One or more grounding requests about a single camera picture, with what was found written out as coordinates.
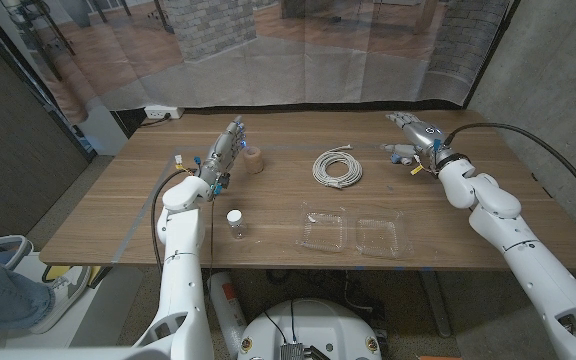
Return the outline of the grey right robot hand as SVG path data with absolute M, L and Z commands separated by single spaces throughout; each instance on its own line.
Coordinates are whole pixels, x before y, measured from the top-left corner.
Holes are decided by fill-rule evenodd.
M 441 162 L 454 154 L 446 144 L 446 136 L 437 126 L 406 112 L 393 112 L 387 114 L 386 118 L 400 128 L 409 141 L 408 144 L 382 146 L 384 150 L 396 154 L 400 160 L 408 158 L 408 163 L 411 163 L 415 156 L 426 156 L 429 160 L 428 169 L 438 174 L 442 168 Z

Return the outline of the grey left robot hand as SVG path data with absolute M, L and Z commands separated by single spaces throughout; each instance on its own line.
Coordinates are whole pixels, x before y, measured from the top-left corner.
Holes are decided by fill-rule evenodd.
M 203 195 L 206 201 L 213 200 L 214 191 L 220 185 L 221 178 L 229 173 L 238 154 L 246 146 L 245 138 L 245 125 L 242 117 L 237 116 L 210 147 L 198 173 L 198 177 L 209 187 L 208 193 Z

